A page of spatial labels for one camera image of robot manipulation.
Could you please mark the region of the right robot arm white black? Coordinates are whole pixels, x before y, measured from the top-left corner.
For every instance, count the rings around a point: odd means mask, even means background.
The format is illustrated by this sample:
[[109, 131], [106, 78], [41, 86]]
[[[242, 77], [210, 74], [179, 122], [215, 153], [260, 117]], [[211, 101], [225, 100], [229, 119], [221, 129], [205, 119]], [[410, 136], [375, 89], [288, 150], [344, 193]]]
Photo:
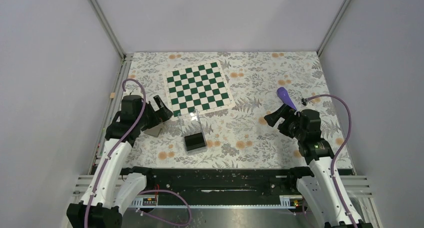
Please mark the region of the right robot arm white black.
[[320, 114], [311, 109], [296, 111], [284, 104], [265, 115], [271, 127], [277, 125], [283, 135], [297, 140], [298, 150], [306, 166], [289, 170], [286, 186], [293, 194], [301, 194], [315, 219], [323, 228], [371, 228], [352, 204], [335, 165], [335, 154], [322, 137]]

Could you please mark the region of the black credit card stack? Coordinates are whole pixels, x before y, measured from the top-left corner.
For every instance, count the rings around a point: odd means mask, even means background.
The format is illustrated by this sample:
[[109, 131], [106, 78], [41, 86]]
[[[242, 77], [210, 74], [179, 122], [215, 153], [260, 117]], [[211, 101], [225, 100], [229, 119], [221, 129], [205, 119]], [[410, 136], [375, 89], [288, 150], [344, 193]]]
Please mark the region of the black credit card stack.
[[184, 143], [187, 152], [205, 148], [207, 146], [203, 133], [195, 133], [184, 136]]

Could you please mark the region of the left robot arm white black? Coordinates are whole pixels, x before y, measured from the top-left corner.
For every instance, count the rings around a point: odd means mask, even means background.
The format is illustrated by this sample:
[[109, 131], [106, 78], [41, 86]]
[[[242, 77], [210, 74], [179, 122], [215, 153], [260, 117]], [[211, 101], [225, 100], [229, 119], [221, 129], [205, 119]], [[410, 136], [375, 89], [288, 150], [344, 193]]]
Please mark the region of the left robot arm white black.
[[154, 190], [154, 178], [134, 174], [116, 191], [125, 158], [141, 132], [173, 116], [158, 95], [153, 99], [158, 110], [139, 95], [122, 98], [121, 109], [106, 129], [104, 149], [91, 183], [81, 200], [67, 208], [66, 216], [73, 228], [120, 228], [123, 214], [138, 192], [148, 194]]

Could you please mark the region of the beige leather card holder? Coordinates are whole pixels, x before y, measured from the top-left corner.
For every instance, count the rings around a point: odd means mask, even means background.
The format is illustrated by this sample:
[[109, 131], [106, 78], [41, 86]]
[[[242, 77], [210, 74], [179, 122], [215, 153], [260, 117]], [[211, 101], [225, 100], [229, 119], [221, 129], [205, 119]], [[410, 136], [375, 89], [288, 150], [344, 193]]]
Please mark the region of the beige leather card holder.
[[157, 138], [160, 135], [160, 133], [161, 133], [161, 131], [163, 130], [164, 127], [165, 127], [164, 124], [159, 124], [159, 125], [154, 126], [154, 127], [150, 128], [150, 129], [146, 129], [144, 131], [144, 133], [146, 135], [149, 135], [149, 136], [152, 136], [152, 137]]

